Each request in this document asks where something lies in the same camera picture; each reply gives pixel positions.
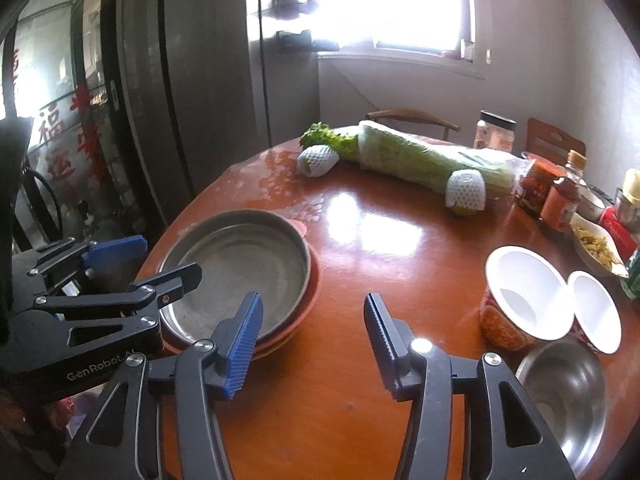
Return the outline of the red chili sauce jar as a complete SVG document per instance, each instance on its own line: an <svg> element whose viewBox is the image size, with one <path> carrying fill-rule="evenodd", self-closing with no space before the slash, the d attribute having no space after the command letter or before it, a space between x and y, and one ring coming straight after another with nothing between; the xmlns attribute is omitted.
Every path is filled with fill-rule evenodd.
<svg viewBox="0 0 640 480"><path fill-rule="evenodd" d="M523 152L521 156L530 163L530 167L518 178L515 201L532 217L538 218L553 181L565 174L565 171L539 155Z"/></svg>

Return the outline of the wrapped napa cabbage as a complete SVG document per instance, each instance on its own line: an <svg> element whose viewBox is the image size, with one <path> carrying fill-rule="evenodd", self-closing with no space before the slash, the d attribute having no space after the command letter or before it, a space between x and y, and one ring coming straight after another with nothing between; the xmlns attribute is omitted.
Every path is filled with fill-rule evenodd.
<svg viewBox="0 0 640 480"><path fill-rule="evenodd" d="M512 193L533 163L492 148L439 144L363 120L358 133L359 163L364 169L388 174L442 194L451 174L473 169L482 175L490 196Z"/></svg>

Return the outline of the clear jar black lid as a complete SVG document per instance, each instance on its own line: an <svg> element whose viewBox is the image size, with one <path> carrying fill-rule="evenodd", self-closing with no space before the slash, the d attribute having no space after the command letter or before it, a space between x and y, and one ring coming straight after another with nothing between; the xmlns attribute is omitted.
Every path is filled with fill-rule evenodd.
<svg viewBox="0 0 640 480"><path fill-rule="evenodd" d="M511 153L515 129L514 120L482 110L480 120L476 123L473 148L492 148Z"/></svg>

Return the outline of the small white noodle cup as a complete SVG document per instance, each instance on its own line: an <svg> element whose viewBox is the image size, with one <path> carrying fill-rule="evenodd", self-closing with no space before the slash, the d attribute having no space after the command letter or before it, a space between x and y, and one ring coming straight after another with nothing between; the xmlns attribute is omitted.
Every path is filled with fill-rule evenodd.
<svg viewBox="0 0 640 480"><path fill-rule="evenodd" d="M574 271L567 293L575 315L570 334L595 352L614 354L622 343L622 322L608 290L591 274Z"/></svg>

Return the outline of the foam-netted fruit left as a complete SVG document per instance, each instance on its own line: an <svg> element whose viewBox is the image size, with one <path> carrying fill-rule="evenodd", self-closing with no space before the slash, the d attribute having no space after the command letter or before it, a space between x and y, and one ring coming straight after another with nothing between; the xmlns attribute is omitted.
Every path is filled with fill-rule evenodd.
<svg viewBox="0 0 640 480"><path fill-rule="evenodd" d="M304 177L318 178L327 174L338 162L337 151L327 145L305 148L297 157L297 171Z"/></svg>

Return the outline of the large white noodle cup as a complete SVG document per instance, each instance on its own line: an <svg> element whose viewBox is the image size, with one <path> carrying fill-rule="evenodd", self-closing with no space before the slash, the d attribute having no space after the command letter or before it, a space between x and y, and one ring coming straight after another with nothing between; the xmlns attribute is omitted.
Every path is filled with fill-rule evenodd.
<svg viewBox="0 0 640 480"><path fill-rule="evenodd" d="M541 255L499 247L485 262L485 278L478 316L480 331L494 346L518 352L570 331L574 308L566 299L567 282Z"/></svg>

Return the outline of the foam-netted fruit right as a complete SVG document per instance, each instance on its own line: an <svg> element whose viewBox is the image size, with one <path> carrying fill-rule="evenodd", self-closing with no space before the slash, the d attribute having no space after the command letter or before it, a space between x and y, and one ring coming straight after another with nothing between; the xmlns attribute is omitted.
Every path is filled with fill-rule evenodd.
<svg viewBox="0 0 640 480"><path fill-rule="evenodd" d="M486 185L475 169L460 169L450 174L445 192L445 204L458 216L472 216L485 209Z"/></svg>

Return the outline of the steel mixing bowl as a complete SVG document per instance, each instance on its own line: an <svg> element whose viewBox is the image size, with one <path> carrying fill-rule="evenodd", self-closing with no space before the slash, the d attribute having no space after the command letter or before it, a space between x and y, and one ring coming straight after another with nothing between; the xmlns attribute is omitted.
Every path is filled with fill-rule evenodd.
<svg viewBox="0 0 640 480"><path fill-rule="evenodd" d="M579 478L596 455L608 407L603 367L582 342L565 337L526 354L515 372Z"/></svg>

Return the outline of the yellow plastic juicer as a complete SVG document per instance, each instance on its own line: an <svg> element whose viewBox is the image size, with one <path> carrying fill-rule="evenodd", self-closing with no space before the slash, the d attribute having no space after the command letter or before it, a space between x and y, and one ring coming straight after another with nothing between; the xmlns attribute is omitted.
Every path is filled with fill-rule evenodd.
<svg viewBox="0 0 640 480"><path fill-rule="evenodd" d="M640 169L629 168L626 171L622 192L632 206L640 207Z"/></svg>

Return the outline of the curved wooden chair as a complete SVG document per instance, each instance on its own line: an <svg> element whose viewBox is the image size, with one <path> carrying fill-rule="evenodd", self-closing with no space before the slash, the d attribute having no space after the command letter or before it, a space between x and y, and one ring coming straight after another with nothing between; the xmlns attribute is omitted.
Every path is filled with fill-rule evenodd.
<svg viewBox="0 0 640 480"><path fill-rule="evenodd" d="M452 130L455 132L460 131L458 125L452 122L447 122L442 118L436 117L427 112L421 112L420 110L412 110L411 108L390 108L389 110L375 110L374 112L367 112L364 115L367 120L372 122L378 122L382 119L398 120L398 122L411 122L412 124L421 124L428 126L442 127L445 130Z"/></svg>

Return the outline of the white ceramic bowl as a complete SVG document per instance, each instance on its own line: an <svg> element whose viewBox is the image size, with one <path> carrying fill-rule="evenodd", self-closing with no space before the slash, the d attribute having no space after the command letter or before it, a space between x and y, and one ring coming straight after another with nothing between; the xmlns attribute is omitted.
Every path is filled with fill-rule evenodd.
<svg viewBox="0 0 640 480"><path fill-rule="evenodd" d="M579 203L577 213L592 223L598 223L605 210L605 203L589 188L579 188Z"/></svg>

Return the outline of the brown sauce bottle yellow cap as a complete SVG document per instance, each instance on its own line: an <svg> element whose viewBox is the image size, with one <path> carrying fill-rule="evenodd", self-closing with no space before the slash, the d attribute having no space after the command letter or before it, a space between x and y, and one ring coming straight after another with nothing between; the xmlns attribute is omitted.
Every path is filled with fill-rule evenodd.
<svg viewBox="0 0 640 480"><path fill-rule="evenodd" d="M585 156L574 150L567 153L564 174L552 182L539 216L539 221L548 230L564 234L570 227L580 202L586 162Z"/></svg>

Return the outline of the white dish of pickles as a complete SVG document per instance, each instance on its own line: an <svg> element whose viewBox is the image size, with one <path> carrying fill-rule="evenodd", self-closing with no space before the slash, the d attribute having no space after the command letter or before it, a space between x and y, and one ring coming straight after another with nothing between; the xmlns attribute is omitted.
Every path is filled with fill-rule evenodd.
<svg viewBox="0 0 640 480"><path fill-rule="evenodd" d="M614 240L602 226L574 214L570 219L570 232L578 256L592 274L601 278L628 278Z"/></svg>

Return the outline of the bright window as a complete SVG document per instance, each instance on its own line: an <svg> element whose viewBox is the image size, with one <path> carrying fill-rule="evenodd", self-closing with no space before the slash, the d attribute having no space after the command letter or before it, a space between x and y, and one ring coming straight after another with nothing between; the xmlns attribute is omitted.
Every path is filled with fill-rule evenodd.
<svg viewBox="0 0 640 480"><path fill-rule="evenodd" d="M339 49L459 53L476 39L475 0L314 0L311 37Z"/></svg>

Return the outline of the green liquid plastic bottle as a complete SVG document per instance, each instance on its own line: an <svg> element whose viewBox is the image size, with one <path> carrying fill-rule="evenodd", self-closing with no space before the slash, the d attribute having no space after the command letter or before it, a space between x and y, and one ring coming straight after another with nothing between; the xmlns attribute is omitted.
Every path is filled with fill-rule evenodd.
<svg viewBox="0 0 640 480"><path fill-rule="evenodd" d="M620 280L620 286L630 299L640 298L640 247L637 247L626 263L628 278Z"/></svg>

